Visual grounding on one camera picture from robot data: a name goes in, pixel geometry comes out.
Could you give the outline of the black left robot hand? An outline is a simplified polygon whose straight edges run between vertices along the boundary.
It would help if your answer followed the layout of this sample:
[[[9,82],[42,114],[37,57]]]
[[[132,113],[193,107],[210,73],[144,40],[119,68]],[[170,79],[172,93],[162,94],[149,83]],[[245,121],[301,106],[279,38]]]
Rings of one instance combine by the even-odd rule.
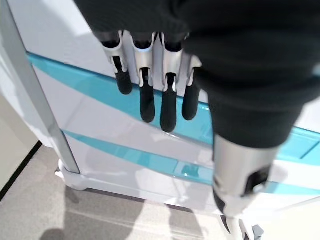
[[[111,31],[162,32],[201,67],[214,132],[213,195],[240,215],[263,186],[304,105],[320,94],[317,0],[78,0],[101,41]]]

